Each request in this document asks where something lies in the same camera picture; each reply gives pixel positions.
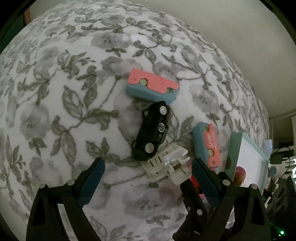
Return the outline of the pink smartwatch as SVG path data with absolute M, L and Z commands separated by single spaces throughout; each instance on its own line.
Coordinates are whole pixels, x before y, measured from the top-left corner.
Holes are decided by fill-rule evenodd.
M 197 190 L 197 193 L 199 195 L 199 197 L 201 198 L 201 200 L 204 200 L 206 198 L 204 191 L 203 190 Z

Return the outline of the teal white tray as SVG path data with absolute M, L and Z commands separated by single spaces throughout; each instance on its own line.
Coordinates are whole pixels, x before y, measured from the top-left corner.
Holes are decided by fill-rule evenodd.
M 246 172 L 243 187 L 256 184 L 263 192 L 267 177 L 268 159 L 245 133 L 232 133 L 224 172 L 233 180 L 237 167 Z

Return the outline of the white plastic plug holder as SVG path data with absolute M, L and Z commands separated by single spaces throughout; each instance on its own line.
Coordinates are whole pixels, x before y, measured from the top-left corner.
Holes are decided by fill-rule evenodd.
M 150 182 L 156 182 L 169 177 L 175 185 L 180 185 L 192 175 L 187 162 L 190 160 L 188 150 L 177 145 L 169 144 L 148 161 L 141 161 Z

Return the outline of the doll with pink cap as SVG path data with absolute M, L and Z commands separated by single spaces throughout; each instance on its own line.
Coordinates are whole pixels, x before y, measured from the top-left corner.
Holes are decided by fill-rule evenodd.
M 233 178 L 233 183 L 236 186 L 241 186 L 246 178 L 246 171 L 241 166 L 237 166 Z

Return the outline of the black toy car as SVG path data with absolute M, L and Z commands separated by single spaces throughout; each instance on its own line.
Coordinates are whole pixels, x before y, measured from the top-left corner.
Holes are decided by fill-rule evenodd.
M 142 111 L 142 124 L 136 139 L 131 143 L 132 158 L 147 161 L 157 152 L 168 133 L 171 109 L 165 101 L 151 104 Z

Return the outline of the black plugged adapter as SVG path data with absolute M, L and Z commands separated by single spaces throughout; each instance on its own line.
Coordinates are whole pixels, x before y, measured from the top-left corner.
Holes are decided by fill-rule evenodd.
M 283 162 L 283 152 L 272 153 L 269 162 L 272 165 L 280 165 Z

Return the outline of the white power strip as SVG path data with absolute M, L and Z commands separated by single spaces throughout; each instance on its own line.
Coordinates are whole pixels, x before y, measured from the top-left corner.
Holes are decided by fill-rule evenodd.
M 270 159 L 271 154 L 273 153 L 273 141 L 272 139 L 265 140 L 262 146 L 263 153 Z

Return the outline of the teal round pouch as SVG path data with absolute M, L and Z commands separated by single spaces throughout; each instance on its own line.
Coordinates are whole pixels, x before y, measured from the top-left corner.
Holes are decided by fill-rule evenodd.
M 269 167 L 269 170 L 268 170 L 269 176 L 276 177 L 277 172 L 278 172 L 278 170 L 277 170 L 277 168 L 275 166 Z

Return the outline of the pink blue box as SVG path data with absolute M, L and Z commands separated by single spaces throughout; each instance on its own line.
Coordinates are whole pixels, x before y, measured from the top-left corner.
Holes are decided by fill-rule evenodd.
M 126 84 L 129 96 L 171 104 L 177 98 L 179 84 L 164 77 L 133 68 Z
M 199 122 L 192 129 L 196 157 L 200 158 L 210 169 L 221 166 L 220 148 L 211 123 Z

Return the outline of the red glue stick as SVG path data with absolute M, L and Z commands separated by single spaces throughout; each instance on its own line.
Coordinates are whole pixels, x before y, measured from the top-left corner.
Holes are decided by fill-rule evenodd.
M 195 189 L 198 190 L 200 188 L 199 183 L 194 175 L 190 177 L 192 184 L 194 185 Z

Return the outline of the grey floral tablecloth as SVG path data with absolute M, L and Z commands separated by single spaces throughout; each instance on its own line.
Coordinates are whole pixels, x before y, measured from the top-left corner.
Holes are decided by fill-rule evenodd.
M 165 145 L 194 154 L 212 123 L 222 157 L 233 132 L 259 147 L 268 112 L 240 69 L 183 21 L 128 1 L 69 1 L 40 15 L 1 53 L 1 202 L 26 227 L 41 184 L 63 185 L 102 157 L 85 213 L 103 240 L 171 240 L 186 210 L 170 179 L 150 182 L 130 145 L 150 102 L 125 86 L 141 69 L 179 84 Z

